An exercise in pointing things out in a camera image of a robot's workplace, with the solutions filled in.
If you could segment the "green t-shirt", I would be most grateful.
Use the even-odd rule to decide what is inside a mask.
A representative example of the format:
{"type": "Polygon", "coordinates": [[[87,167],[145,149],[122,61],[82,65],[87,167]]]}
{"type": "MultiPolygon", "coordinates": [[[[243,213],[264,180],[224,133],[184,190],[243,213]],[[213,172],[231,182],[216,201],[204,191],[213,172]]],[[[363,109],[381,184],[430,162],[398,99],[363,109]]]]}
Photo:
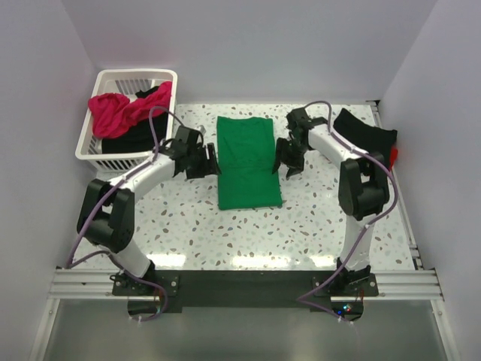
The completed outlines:
{"type": "Polygon", "coordinates": [[[280,207],[283,200],[279,175],[272,172],[273,120],[218,117],[216,136],[221,169],[217,186],[219,209],[280,207]]]}

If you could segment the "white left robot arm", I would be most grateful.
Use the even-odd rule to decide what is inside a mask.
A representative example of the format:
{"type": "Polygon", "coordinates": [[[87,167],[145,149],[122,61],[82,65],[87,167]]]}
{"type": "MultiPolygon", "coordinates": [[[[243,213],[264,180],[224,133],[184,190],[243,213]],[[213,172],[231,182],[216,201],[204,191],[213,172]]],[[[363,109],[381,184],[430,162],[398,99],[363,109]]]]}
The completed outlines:
{"type": "Polygon", "coordinates": [[[77,221],[77,240],[86,239],[106,251],[125,273],[139,295],[156,285],[155,264],[136,245],[135,205],[153,188],[184,173],[186,179],[220,175],[215,146],[205,143],[197,129],[180,126],[174,138],[153,148],[151,155],[133,169],[105,181],[92,180],[77,221]]]}

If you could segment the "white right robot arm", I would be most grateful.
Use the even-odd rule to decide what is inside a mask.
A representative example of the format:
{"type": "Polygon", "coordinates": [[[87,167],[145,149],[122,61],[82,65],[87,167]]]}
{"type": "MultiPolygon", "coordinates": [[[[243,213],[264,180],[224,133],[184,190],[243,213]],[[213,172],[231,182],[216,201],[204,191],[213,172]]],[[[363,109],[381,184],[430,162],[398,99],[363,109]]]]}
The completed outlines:
{"type": "Polygon", "coordinates": [[[287,178],[304,170],[304,155],[315,150],[339,170],[338,202],[346,215],[346,232],[338,266],[346,269],[335,276],[337,291],[352,295],[362,285],[357,272],[370,267],[370,247],[375,222],[384,216],[388,203],[389,170],[383,155],[370,152],[348,140],[335,130],[332,109],[328,117],[312,118],[305,107],[290,111],[287,116],[287,138],[278,138],[272,172],[287,167],[287,178]]]}

